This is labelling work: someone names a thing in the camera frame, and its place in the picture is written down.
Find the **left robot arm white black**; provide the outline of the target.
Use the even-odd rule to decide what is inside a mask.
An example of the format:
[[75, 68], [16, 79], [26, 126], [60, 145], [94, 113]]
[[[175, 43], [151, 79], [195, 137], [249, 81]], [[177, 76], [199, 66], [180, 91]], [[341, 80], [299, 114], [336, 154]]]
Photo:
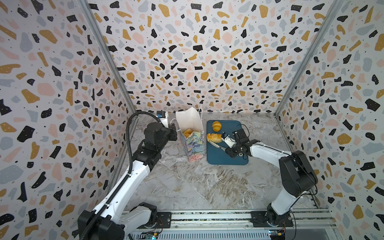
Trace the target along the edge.
[[132, 163], [111, 192], [92, 211], [84, 210], [78, 218], [81, 240], [123, 240], [140, 227], [157, 223], [157, 207], [141, 203], [128, 214], [123, 212], [131, 197], [161, 159], [169, 141], [176, 141], [175, 124], [165, 127], [153, 122], [144, 130], [145, 138], [132, 156]]

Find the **floral paper bag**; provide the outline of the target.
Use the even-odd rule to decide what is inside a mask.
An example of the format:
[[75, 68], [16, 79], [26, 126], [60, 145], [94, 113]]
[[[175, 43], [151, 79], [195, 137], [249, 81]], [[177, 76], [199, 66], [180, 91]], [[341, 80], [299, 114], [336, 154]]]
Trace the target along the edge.
[[[176, 124], [177, 133], [181, 139], [189, 162], [201, 160], [205, 155], [205, 132], [202, 122], [201, 108], [189, 108], [184, 112], [176, 112], [176, 117], [171, 123]], [[183, 132], [192, 129], [194, 132], [185, 138]]]

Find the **twisted glazed pastry bread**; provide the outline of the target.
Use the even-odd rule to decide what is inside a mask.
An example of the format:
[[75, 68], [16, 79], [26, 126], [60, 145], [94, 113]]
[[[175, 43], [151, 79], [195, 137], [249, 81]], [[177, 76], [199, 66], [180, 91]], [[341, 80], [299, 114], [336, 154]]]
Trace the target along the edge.
[[207, 141], [212, 142], [212, 143], [221, 143], [222, 140], [222, 135], [221, 134], [207, 134]]

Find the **small striped bun top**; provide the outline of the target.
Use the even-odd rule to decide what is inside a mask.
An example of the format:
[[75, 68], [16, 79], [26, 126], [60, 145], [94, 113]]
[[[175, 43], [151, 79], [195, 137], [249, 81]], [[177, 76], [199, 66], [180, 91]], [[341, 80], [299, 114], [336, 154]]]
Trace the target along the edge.
[[219, 132], [222, 128], [222, 124], [219, 121], [214, 121], [212, 123], [212, 129], [214, 132]]

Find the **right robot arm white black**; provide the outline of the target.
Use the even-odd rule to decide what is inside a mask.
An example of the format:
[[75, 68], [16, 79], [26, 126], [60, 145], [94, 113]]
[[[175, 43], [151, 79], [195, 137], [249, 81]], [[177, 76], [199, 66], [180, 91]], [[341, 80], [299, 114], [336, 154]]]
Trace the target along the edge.
[[268, 206], [259, 222], [277, 227], [288, 217], [292, 206], [310, 190], [317, 186], [318, 178], [301, 151], [287, 152], [265, 145], [259, 140], [250, 140], [243, 129], [233, 132], [233, 138], [222, 134], [227, 144], [225, 152], [231, 157], [255, 157], [262, 159], [280, 169], [282, 189], [277, 198]]

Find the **metal tongs cream tips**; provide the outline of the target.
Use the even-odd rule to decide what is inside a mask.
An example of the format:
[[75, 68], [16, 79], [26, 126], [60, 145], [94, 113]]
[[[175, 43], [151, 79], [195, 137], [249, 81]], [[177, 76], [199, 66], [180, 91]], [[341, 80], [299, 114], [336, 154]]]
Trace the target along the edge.
[[223, 150], [224, 152], [226, 152], [226, 148], [228, 147], [226, 143], [224, 143], [223, 141], [221, 143], [212, 143], [212, 142], [209, 142], [211, 145], [213, 145], [214, 147], [218, 148], [218, 149], [221, 149]]

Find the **striped croissant bread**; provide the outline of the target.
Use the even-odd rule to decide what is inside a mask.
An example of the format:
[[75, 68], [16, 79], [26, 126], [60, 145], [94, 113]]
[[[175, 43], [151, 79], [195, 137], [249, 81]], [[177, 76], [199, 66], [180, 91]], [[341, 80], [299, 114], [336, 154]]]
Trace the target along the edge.
[[192, 129], [187, 129], [183, 132], [185, 138], [188, 138], [194, 131]]

